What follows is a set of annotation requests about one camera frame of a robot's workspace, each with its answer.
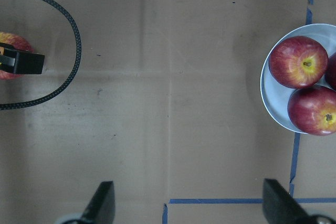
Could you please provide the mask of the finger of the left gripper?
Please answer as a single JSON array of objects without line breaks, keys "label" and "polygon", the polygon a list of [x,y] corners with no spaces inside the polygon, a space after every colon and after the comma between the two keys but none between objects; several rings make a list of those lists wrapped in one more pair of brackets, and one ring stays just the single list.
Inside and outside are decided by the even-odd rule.
[{"label": "finger of the left gripper", "polygon": [[12,74],[41,74],[45,56],[1,43],[1,70]]}]

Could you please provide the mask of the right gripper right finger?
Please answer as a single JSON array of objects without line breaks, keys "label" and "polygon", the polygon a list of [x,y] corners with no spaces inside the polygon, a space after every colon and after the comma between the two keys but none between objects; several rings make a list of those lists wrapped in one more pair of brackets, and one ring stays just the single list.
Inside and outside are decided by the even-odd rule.
[{"label": "right gripper right finger", "polygon": [[335,223],[322,214],[307,213],[275,179],[264,179],[262,209],[268,223]]}]

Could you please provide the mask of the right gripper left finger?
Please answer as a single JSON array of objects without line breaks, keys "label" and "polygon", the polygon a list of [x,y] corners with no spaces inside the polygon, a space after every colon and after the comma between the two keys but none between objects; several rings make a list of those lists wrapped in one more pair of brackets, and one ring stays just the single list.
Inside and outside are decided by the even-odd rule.
[{"label": "right gripper left finger", "polygon": [[101,182],[78,223],[113,223],[115,218],[115,193],[113,181]]}]

